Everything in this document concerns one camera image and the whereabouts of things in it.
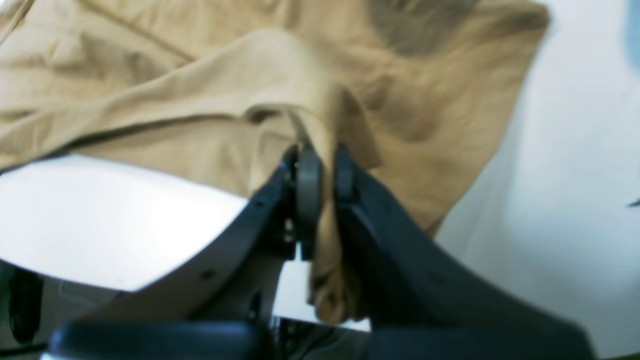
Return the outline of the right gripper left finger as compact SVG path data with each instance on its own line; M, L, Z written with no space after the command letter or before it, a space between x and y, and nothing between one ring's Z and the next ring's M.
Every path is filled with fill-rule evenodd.
M60 326L44 360L275 360L270 321L297 245L314 255L323 166L293 145L232 223L160 280Z

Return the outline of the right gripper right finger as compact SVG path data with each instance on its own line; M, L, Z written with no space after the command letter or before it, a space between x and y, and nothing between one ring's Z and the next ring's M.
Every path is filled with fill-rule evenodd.
M335 157L343 255L363 287L367 360L593 360L585 333L482 280L414 223L395 196Z

